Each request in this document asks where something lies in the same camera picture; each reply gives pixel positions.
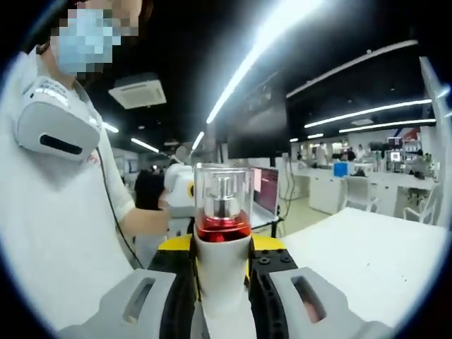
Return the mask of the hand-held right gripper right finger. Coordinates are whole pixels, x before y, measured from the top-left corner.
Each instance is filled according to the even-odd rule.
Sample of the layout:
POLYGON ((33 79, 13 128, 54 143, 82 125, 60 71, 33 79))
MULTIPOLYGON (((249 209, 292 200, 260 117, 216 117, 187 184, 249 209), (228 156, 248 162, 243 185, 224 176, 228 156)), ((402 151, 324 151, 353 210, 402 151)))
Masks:
POLYGON ((258 338, 390 338, 392 328, 365 321, 347 297, 308 267, 300 268, 283 243, 254 234, 246 279, 258 338))

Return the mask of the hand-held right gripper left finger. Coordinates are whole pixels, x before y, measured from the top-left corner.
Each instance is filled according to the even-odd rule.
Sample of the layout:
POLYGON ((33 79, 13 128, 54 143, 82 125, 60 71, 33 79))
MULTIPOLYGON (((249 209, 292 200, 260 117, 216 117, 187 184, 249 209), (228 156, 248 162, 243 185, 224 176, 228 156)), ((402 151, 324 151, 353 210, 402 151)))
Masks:
POLYGON ((107 292, 98 311, 59 338, 190 338, 197 299, 190 234, 162 243, 146 269, 107 292))

